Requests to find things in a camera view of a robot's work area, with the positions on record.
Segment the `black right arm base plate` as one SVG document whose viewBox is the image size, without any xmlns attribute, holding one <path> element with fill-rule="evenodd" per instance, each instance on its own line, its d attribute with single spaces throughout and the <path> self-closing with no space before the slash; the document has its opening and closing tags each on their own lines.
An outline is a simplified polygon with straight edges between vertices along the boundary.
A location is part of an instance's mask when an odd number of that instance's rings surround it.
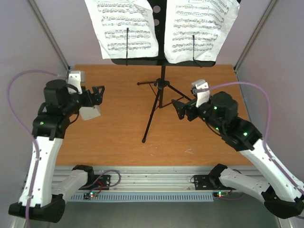
<svg viewBox="0 0 304 228">
<path fill-rule="evenodd" d="M 195 190 L 235 190 L 222 185 L 218 179 L 213 180 L 209 175 L 193 175 L 190 182 L 194 184 Z"/>
</svg>

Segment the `white grey metronome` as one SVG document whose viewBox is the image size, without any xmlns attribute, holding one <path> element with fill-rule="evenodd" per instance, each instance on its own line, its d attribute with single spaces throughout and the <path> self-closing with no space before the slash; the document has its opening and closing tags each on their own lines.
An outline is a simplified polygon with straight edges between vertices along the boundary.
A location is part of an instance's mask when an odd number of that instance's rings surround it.
<svg viewBox="0 0 304 228">
<path fill-rule="evenodd" d="M 94 105 L 93 107 L 81 107 L 79 113 L 84 121 L 99 117 L 101 115 L 98 105 Z"/>
</svg>

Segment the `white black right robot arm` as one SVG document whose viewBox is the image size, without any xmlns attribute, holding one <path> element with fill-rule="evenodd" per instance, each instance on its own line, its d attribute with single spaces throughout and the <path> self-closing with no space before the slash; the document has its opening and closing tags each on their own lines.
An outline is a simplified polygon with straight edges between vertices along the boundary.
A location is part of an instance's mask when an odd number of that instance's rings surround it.
<svg viewBox="0 0 304 228">
<path fill-rule="evenodd" d="M 200 118 L 265 177 L 265 181 L 259 181 L 217 164 L 209 173 L 211 186 L 240 190 L 262 202 L 268 211 L 281 219 L 299 216 L 304 210 L 304 194 L 299 189 L 304 186 L 303 182 L 296 177 L 289 180 L 286 167 L 278 168 L 280 161 L 268 146 L 263 145 L 261 132 L 238 116 L 237 101 L 226 92 L 208 95 L 201 104 L 197 104 L 198 100 L 197 97 L 187 103 L 173 100 L 179 119 Z"/>
</svg>

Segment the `white sheet music page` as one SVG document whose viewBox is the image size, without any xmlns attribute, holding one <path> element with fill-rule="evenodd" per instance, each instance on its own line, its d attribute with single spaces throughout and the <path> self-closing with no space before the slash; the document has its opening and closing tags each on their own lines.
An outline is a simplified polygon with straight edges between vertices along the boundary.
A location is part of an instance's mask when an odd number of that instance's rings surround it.
<svg viewBox="0 0 304 228">
<path fill-rule="evenodd" d="M 146 0 L 86 0 L 103 59 L 156 57 L 153 10 Z"/>
<path fill-rule="evenodd" d="M 169 0 L 164 55 L 171 64 L 215 62 L 238 17 L 238 0 Z"/>
</svg>

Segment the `black tripod music stand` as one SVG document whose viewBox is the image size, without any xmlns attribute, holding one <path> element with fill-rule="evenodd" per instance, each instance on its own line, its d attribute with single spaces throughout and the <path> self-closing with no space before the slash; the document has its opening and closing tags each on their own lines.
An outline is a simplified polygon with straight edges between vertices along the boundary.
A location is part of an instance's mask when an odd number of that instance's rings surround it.
<svg viewBox="0 0 304 228">
<path fill-rule="evenodd" d="M 149 5 L 152 8 L 152 16 L 154 19 L 154 30 L 156 39 L 158 42 L 158 56 L 156 57 L 142 57 L 142 58 L 129 58 L 128 55 L 125 55 L 125 58 L 119 59 L 112 59 L 111 61 L 116 65 L 131 65 L 131 66 L 160 66 L 161 67 L 161 74 L 160 77 L 153 80 L 153 81 L 145 81 L 145 82 L 137 82 L 138 86 L 141 85 L 154 85 L 157 87 L 157 92 L 155 92 L 155 100 L 153 103 L 152 111 L 142 138 L 142 143 L 146 142 L 146 138 L 148 135 L 148 131 L 152 122 L 152 118 L 154 112 L 157 108 L 163 108 L 171 103 L 163 104 L 163 91 L 164 88 L 168 87 L 172 91 L 176 92 L 180 95 L 179 100 L 185 98 L 188 101 L 191 99 L 170 85 L 169 81 L 165 80 L 165 71 L 166 66 L 173 66 L 174 64 L 170 64 L 167 59 L 165 58 L 164 54 L 164 35 L 165 35 L 165 22 L 166 22 L 166 8 L 167 8 L 167 1 L 166 0 L 148 0 Z"/>
</svg>

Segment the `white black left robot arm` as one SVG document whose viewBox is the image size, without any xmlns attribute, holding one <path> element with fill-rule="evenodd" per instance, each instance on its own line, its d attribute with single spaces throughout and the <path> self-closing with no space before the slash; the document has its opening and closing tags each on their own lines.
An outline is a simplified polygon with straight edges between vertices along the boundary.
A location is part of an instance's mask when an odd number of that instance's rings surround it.
<svg viewBox="0 0 304 228">
<path fill-rule="evenodd" d="M 95 185 L 94 169 L 76 165 L 71 174 L 57 187 L 52 188 L 57 155 L 66 130 L 72 124 L 70 117 L 88 109 L 88 118 L 103 101 L 105 87 L 94 86 L 87 90 L 80 83 L 69 84 L 56 79 L 46 83 L 44 103 L 33 121 L 33 149 L 28 178 L 18 202 L 9 206 L 9 214 L 25 219 L 57 223 L 61 220 L 66 202 L 80 188 Z"/>
</svg>

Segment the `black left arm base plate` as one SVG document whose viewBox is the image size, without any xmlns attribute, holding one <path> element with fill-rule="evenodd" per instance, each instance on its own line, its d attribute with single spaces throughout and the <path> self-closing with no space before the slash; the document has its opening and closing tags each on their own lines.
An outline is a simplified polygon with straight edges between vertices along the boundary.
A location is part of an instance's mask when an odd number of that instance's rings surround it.
<svg viewBox="0 0 304 228">
<path fill-rule="evenodd" d="M 83 188 L 81 187 L 79 190 L 99 190 L 101 186 L 103 186 L 103 190 L 109 190 L 109 186 L 111 184 L 111 175 L 103 175 L 98 179 L 98 181 L 90 187 Z"/>
</svg>

